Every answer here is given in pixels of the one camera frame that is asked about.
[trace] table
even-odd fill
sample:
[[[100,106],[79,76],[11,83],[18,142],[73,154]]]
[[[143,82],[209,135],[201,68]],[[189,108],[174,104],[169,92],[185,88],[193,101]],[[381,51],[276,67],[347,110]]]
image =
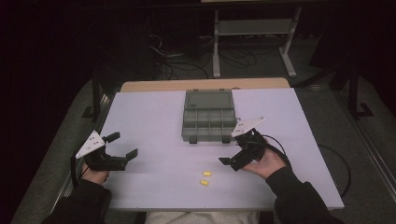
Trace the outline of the table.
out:
[[[302,181],[312,183],[329,209],[344,207],[294,89],[279,78],[253,78],[250,80],[253,89],[248,89],[248,81],[152,82],[155,85],[151,91],[148,89],[151,82],[126,83],[115,96],[101,135],[120,132],[120,139],[107,145],[107,154],[124,156],[139,148],[139,155],[130,161],[125,171],[111,173],[111,181],[105,184],[113,192],[110,208],[131,211],[274,209],[276,196],[261,178],[245,171],[235,172],[219,161],[218,157],[231,157],[240,150],[233,142],[191,145],[182,141],[185,91],[180,88],[209,88],[209,84],[212,89],[242,89],[233,90],[236,116],[250,119],[264,115],[266,121],[257,130],[272,135],[283,145],[295,174]],[[257,89],[259,82],[281,84]],[[171,86],[175,86],[176,91],[171,91]],[[212,176],[204,177],[203,171],[211,171]],[[209,181],[209,185],[200,185],[202,179]]]

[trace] person's arm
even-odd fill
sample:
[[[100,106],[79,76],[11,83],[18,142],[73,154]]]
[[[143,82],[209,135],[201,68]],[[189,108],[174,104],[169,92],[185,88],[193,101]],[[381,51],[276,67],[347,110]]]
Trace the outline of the person's arm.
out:
[[[258,163],[248,164],[244,170],[265,179],[277,197],[275,210],[282,223],[343,223],[331,216],[312,185],[302,183],[275,152],[266,149]]]
[[[102,185],[107,177],[108,172],[95,172],[88,168],[70,196],[57,202],[52,213],[42,223],[100,223],[99,202],[104,191]]]

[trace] white pants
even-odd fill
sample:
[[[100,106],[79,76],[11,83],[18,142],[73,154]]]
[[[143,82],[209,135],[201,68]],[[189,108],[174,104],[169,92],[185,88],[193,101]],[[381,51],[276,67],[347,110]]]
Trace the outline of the white pants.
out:
[[[260,212],[147,212],[146,224],[257,224]]]

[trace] hand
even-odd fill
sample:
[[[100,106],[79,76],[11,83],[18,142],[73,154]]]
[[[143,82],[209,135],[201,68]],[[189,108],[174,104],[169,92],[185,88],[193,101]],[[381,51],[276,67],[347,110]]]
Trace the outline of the hand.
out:
[[[93,171],[86,163],[82,165],[81,171],[83,172],[81,179],[89,180],[98,185],[103,185],[110,176],[109,171]]]
[[[270,176],[273,172],[286,166],[286,163],[270,149],[265,149],[262,159],[256,161],[257,163],[250,163],[242,169],[259,175],[264,179]]]

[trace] small yellow object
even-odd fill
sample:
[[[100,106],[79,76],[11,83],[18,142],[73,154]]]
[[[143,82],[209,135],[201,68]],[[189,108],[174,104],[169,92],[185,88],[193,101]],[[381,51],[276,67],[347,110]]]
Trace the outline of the small yellow object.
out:
[[[209,181],[206,181],[206,180],[201,180],[200,183],[201,183],[202,185],[205,185],[205,186],[208,186],[208,185],[209,185]]]
[[[205,172],[204,172],[204,176],[212,176],[212,172],[210,172],[210,171],[205,171]]]

